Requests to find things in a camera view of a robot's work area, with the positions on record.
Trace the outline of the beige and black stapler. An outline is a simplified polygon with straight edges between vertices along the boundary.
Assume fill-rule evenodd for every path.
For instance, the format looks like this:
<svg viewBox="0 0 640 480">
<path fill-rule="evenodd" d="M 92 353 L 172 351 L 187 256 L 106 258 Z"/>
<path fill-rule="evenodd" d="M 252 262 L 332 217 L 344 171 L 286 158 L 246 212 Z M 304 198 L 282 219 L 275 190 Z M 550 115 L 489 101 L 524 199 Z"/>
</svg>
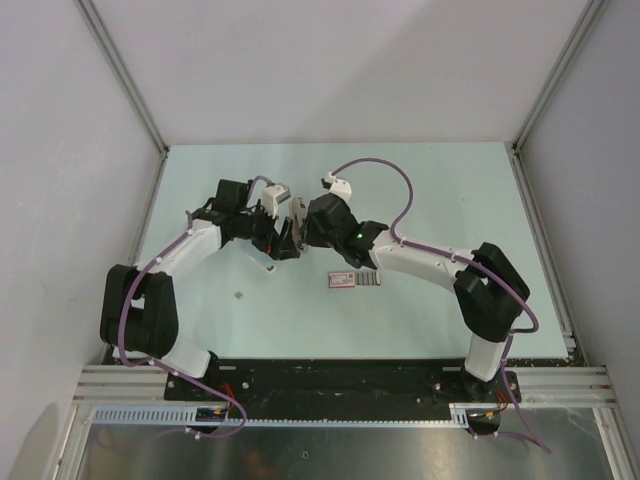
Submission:
<svg viewBox="0 0 640 480">
<path fill-rule="evenodd" d="M 291 235 L 296 249 L 304 254 L 308 250 L 305 243 L 304 226 L 307 219 L 308 207 L 301 197 L 293 197 L 289 205 L 289 218 L 292 228 Z"/>
</svg>

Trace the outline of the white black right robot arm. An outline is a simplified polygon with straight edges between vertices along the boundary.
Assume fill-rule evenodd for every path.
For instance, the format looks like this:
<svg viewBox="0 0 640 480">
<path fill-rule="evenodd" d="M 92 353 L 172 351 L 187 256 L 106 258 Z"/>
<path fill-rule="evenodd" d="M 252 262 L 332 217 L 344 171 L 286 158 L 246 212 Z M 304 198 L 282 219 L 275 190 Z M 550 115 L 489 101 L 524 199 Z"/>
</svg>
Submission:
<svg viewBox="0 0 640 480">
<path fill-rule="evenodd" d="M 294 208 L 292 214 L 304 246 L 331 248 L 354 268 L 404 273 L 451 292 L 471 332 L 462 391 L 473 401 L 484 401 L 496 391 L 513 324 L 530 296 L 528 285 L 498 246 L 484 242 L 458 253 L 406 240 L 394 225 L 358 221 L 348 203 L 330 193 Z"/>
</svg>

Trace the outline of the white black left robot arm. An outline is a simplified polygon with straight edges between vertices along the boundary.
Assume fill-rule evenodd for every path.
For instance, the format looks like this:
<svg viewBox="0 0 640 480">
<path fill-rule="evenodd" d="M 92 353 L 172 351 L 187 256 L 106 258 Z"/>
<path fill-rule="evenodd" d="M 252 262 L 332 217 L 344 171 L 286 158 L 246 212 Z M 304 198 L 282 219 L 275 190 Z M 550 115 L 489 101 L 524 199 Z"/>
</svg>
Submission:
<svg viewBox="0 0 640 480">
<path fill-rule="evenodd" d="M 209 368 L 213 353 L 198 346 L 179 325 L 176 283 L 227 243 L 247 240 L 272 260 L 303 251 L 301 227 L 307 207 L 287 186 L 266 181 L 257 202 L 255 180 L 222 180 L 214 196 L 186 214 L 182 233 L 144 266 L 117 264 L 106 277 L 100 323 L 103 342 L 122 364 L 165 366 L 185 374 L 197 398 L 214 397 L 221 376 Z"/>
</svg>

